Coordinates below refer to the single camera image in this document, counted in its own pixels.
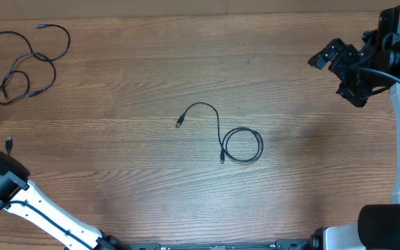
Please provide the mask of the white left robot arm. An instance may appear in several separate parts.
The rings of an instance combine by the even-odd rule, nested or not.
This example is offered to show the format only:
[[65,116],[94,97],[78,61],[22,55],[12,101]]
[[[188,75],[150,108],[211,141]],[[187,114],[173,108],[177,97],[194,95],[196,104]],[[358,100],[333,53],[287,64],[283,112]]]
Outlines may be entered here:
[[63,243],[67,249],[125,249],[118,240],[104,235],[50,200],[29,179],[30,172],[0,151],[0,211],[18,215]]

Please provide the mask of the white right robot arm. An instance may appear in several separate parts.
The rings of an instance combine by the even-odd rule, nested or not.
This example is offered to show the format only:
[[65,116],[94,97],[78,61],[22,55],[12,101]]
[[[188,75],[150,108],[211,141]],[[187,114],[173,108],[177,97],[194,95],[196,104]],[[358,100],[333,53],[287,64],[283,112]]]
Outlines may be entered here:
[[400,6],[383,10],[378,28],[365,31],[362,38],[361,50],[335,38],[308,64],[328,67],[341,81],[337,94],[357,108],[374,95],[390,93],[397,146],[391,202],[365,205],[356,222],[319,228],[296,249],[400,249]]

